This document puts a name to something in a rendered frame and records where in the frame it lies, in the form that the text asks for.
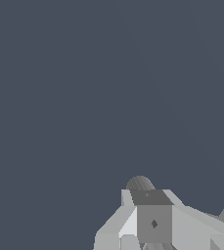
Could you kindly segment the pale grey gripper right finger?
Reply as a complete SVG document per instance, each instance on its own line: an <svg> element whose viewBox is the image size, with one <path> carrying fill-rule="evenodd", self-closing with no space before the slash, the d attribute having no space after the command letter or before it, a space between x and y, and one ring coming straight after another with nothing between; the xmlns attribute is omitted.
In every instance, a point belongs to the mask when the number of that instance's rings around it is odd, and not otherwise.
<svg viewBox="0 0 224 250"><path fill-rule="evenodd" d="M151 190L149 250L224 250L224 223L190 206L171 191Z"/></svg>

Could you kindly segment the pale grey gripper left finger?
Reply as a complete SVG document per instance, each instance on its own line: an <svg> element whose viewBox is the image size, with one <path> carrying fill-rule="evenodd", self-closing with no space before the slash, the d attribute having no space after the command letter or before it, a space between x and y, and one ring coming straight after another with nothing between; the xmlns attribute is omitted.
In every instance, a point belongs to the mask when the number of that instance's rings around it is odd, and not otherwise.
<svg viewBox="0 0 224 250"><path fill-rule="evenodd" d="M97 231L93 250L141 250L154 243L153 194L153 189L123 189L121 205Z"/></svg>

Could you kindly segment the dark grey rounded faucet knob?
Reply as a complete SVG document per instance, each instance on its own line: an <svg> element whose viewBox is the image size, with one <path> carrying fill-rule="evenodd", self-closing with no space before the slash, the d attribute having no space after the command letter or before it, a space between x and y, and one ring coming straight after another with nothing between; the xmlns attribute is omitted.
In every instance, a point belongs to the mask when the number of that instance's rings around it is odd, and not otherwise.
<svg viewBox="0 0 224 250"><path fill-rule="evenodd" d="M145 176L132 177L128 181L126 188L132 189L132 190L153 190L153 189L155 189L152 182Z"/></svg>

